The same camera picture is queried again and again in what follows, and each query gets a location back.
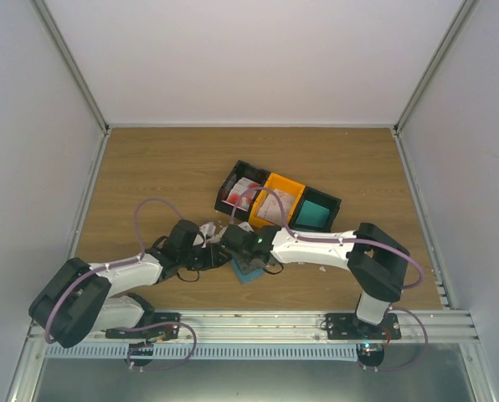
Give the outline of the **blue leather card holder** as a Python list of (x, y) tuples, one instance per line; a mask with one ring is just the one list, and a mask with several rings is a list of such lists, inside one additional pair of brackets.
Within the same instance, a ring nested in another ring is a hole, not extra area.
[(239, 265), (235, 259), (232, 259), (230, 261), (230, 265), (232, 267), (232, 270), (236, 278), (238, 279), (241, 285), (249, 284), (250, 282), (256, 281), (265, 275), (265, 271), (262, 269), (252, 271), (249, 274), (244, 274), (242, 270), (239, 268)]

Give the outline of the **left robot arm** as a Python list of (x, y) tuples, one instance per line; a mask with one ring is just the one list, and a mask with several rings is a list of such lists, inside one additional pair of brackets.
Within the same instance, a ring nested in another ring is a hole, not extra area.
[(155, 309), (133, 289), (160, 284), (181, 269), (200, 273), (228, 263), (230, 254), (211, 240), (213, 228), (181, 219), (169, 235), (129, 259), (92, 264), (69, 259), (35, 297), (28, 314), (44, 329), (47, 343), (63, 348), (93, 332), (117, 328), (149, 338)]

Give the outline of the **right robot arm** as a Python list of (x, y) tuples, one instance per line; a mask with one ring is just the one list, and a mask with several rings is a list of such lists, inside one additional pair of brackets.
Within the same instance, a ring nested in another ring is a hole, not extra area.
[(353, 331), (363, 339), (381, 331), (386, 311), (400, 300), (409, 263), (409, 251), (369, 223), (342, 233), (278, 226), (253, 232), (231, 224), (221, 235), (220, 245), (251, 269), (304, 263), (349, 271), (363, 290), (352, 319)]

